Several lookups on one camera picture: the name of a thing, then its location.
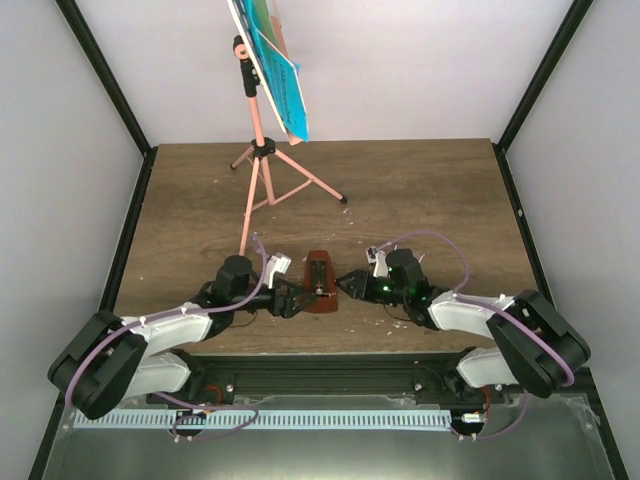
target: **robotic hand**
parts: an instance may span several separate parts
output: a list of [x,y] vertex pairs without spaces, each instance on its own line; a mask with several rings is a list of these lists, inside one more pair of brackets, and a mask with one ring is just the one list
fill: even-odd
[[470,349],[453,378],[460,394],[468,387],[520,384],[547,398],[573,383],[573,372],[591,357],[584,339],[537,291],[515,297],[460,295],[429,283],[409,249],[385,254],[368,249],[373,271],[355,270],[338,278],[350,297],[389,306],[401,305],[409,319],[431,330],[463,330],[495,340],[497,348]]
[[[219,335],[233,323],[237,310],[255,313],[266,309],[283,318],[297,315],[315,301],[315,296],[277,276],[285,273],[290,263],[282,254],[272,256],[263,285],[237,309],[233,305],[247,298],[259,277],[249,259],[234,255],[225,260],[214,281],[205,283],[195,297],[174,310],[148,318],[97,312],[53,363],[48,378],[61,392],[72,388],[73,404],[89,419],[100,418],[123,399],[153,392],[178,392],[178,397],[192,400],[202,391],[203,368],[186,352],[167,350]],[[206,313],[206,309],[226,306],[232,308]],[[135,323],[141,324],[114,339],[78,382],[72,383],[81,363],[100,342]]]

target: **wood grain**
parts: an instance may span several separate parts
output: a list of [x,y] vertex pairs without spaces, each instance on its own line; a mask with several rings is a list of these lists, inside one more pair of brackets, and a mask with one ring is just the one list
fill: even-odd
[[[244,144],[163,145],[135,233],[116,311],[139,315],[177,306],[215,277],[237,253],[250,166],[229,163]],[[364,249],[418,229],[441,232],[471,265],[467,293],[516,294],[535,288],[527,256],[488,140],[315,142],[282,150],[347,195],[337,202],[310,186],[274,207],[254,212],[252,230],[269,252],[293,259],[287,275],[301,280],[303,257],[328,250],[336,275],[365,268]],[[303,177],[271,159],[276,195]],[[256,201],[265,198],[262,185]],[[441,286],[462,278],[460,260],[437,238],[406,242],[425,253],[427,276]],[[248,256],[259,269],[254,252]],[[340,296],[329,315],[271,318],[261,312],[247,328],[228,329],[190,351],[207,353],[327,353],[450,351],[486,339],[430,332],[390,318],[380,306]],[[236,317],[238,324],[250,319]]]

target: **wooden table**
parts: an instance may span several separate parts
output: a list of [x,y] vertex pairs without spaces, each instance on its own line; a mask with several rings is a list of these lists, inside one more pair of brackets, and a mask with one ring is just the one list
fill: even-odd
[[[228,255],[238,252],[250,165],[229,163],[246,145],[163,145],[153,173],[116,312],[148,314],[175,307],[215,278]],[[343,192],[343,205],[310,186],[252,216],[269,252],[293,259],[288,277],[300,281],[303,257],[328,250],[336,275],[366,268],[364,249],[403,233],[431,229],[447,235],[471,265],[466,293],[517,294],[535,288],[507,193],[488,140],[315,142],[282,146],[285,153]],[[302,181],[278,159],[271,161],[276,195]],[[259,186],[256,201],[264,198]],[[437,238],[406,246],[425,253],[429,279],[453,287],[462,278],[460,260]],[[248,256],[259,269],[259,257]],[[462,332],[432,332],[391,318],[381,306],[342,293],[329,315],[272,318],[260,312],[247,328],[232,328],[190,345],[199,353],[329,353],[451,351],[488,346]],[[401,310],[394,312],[404,317]],[[236,324],[250,320],[236,315]]]

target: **gray wall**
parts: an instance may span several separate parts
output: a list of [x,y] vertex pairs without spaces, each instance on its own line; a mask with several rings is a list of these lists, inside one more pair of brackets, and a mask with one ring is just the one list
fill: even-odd
[[0,65],[0,476],[22,480],[141,157],[52,0],[0,2]]
[[596,1],[509,160],[559,309],[640,478],[640,3]]
[[[311,140],[497,140],[570,3],[278,0]],[[78,4],[151,143],[253,138],[226,0]]]

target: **easel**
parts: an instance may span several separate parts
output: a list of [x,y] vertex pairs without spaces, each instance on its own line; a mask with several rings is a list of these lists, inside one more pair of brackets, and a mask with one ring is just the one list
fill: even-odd
[[[249,184],[249,195],[247,197],[247,208],[244,213],[244,226],[242,227],[242,239],[240,240],[240,255],[244,255],[244,251],[247,245],[247,237],[249,235],[249,224],[251,223],[251,212],[257,210],[263,205],[276,205],[281,201],[293,196],[305,187],[308,187],[312,183],[315,183],[320,188],[324,189],[329,194],[336,197],[342,203],[347,203],[347,197],[342,195],[337,190],[334,190],[325,182],[316,177],[306,168],[302,167],[291,157],[285,155],[276,148],[276,142],[271,138],[265,137],[262,132],[262,122],[260,121],[260,111],[258,110],[257,100],[257,86],[260,85],[260,79],[256,75],[253,67],[253,62],[249,58],[249,52],[245,48],[242,37],[236,36],[233,41],[233,52],[240,60],[240,70],[242,71],[242,80],[244,83],[244,92],[249,100],[249,108],[251,110],[251,121],[253,122],[253,129],[256,133],[255,140],[252,140],[251,146],[245,150],[245,152],[238,157],[238,159],[231,164],[231,169],[235,170],[244,161],[249,160],[249,157],[253,157],[253,161],[249,160],[253,165],[251,171],[251,183]],[[294,188],[288,193],[285,193],[281,197],[276,198],[273,191],[273,183],[271,181],[271,170],[269,168],[269,155],[275,155],[283,162],[289,164],[302,175],[307,177],[307,181],[298,187]],[[267,191],[267,199],[254,205],[254,197],[256,193],[256,184],[260,177],[264,183]]]

